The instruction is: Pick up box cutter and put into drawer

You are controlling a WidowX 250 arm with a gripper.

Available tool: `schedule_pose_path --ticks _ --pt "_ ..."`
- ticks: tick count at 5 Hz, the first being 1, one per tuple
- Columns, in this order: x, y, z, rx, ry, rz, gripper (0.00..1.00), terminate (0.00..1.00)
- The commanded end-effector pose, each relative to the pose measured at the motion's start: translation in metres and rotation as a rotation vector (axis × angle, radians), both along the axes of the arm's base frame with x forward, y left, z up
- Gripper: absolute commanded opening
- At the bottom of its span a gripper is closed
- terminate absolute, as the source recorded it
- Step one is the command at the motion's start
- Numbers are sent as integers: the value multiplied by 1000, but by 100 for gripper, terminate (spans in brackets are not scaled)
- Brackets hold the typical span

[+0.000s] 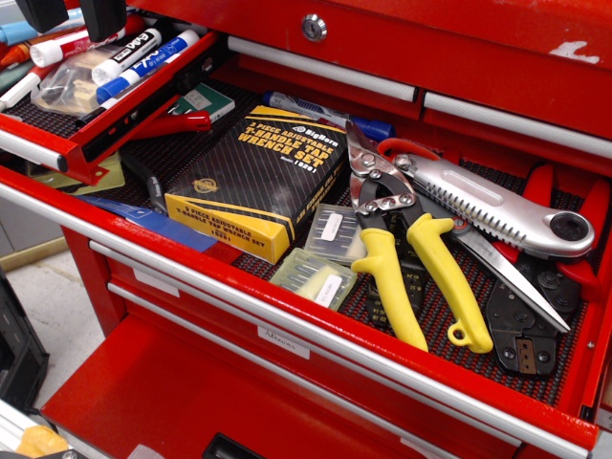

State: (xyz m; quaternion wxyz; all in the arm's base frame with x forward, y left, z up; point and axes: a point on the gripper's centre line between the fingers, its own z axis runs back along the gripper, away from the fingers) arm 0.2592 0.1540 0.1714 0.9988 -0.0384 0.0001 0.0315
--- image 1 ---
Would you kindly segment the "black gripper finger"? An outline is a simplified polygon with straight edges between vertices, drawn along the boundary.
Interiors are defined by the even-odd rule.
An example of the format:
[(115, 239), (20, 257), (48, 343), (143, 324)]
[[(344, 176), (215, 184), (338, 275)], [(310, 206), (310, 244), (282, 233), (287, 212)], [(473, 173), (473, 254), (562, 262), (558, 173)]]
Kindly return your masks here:
[(101, 42), (126, 24), (125, 0), (80, 0), (83, 19), (92, 42)]
[(26, 21), (39, 33), (47, 32), (69, 19), (63, 0), (16, 0)]

